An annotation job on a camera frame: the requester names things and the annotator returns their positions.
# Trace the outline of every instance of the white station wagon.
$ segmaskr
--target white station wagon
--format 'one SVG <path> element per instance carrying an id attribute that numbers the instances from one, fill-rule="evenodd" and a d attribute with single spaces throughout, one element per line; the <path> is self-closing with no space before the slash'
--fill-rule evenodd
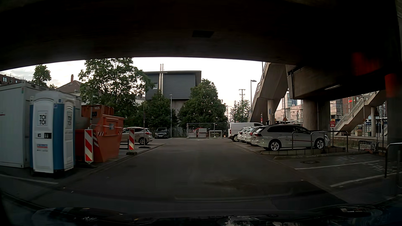
<path id="1" fill-rule="evenodd" d="M 293 131 L 299 131 L 293 134 L 293 147 L 311 147 L 311 143 L 315 148 L 323 148 L 329 145 L 329 139 L 326 135 L 323 137 L 322 133 L 313 133 L 311 142 L 311 131 L 292 124 L 260 127 L 252 134 L 251 144 L 258 145 L 269 151 L 291 148 Z"/>

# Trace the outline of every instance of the car hood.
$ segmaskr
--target car hood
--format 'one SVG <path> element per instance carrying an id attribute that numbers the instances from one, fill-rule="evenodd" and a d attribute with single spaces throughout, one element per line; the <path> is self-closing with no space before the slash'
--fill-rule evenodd
<path id="1" fill-rule="evenodd" d="M 402 207 L 385 205 L 337 205 L 308 211 L 199 210 L 174 212 L 123 212 L 96 208 L 59 207 L 38 210 L 34 225 L 386 225 L 400 222 Z"/>

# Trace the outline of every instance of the cloudy sky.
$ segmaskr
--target cloudy sky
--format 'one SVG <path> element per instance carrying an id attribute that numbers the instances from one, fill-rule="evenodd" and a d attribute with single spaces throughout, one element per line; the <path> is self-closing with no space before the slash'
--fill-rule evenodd
<path id="1" fill-rule="evenodd" d="M 262 74 L 261 62 L 245 60 L 225 60 L 209 58 L 134 58 L 134 66 L 143 71 L 159 71 L 160 64 L 164 64 L 165 71 L 173 70 L 200 70 L 201 77 L 215 83 L 219 98 L 229 106 L 234 101 L 240 100 L 239 89 L 244 90 L 244 98 L 250 99 L 250 80 L 257 80 L 252 83 L 252 96 L 254 97 L 257 83 Z M 85 69 L 84 61 L 70 61 L 47 64 L 52 80 L 47 84 L 62 86 L 70 81 L 73 74 L 78 80 L 78 73 Z M 16 68 L 3 71 L 11 76 L 32 79 L 35 66 Z"/>

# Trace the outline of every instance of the street lamp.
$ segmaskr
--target street lamp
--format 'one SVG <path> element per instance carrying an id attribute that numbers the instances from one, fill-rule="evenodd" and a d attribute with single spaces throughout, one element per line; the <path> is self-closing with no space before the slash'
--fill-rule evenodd
<path id="1" fill-rule="evenodd" d="M 251 82 L 256 82 L 256 80 L 251 80 L 250 79 L 250 112 L 252 112 L 252 91 L 251 91 Z"/>
<path id="2" fill-rule="evenodd" d="M 173 94 L 170 94 L 170 137 L 172 136 L 172 96 Z"/>

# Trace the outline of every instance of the dark grey building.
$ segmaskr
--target dark grey building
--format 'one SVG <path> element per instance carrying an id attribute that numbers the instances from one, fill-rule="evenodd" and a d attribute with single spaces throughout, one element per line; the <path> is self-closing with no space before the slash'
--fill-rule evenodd
<path id="1" fill-rule="evenodd" d="M 155 84 L 154 89 L 145 93 L 145 99 L 150 100 L 152 96 L 161 90 L 163 96 L 170 99 L 172 94 L 172 108 L 176 113 L 183 103 L 190 99 L 191 88 L 201 82 L 201 71 L 162 71 L 145 72 Z"/>

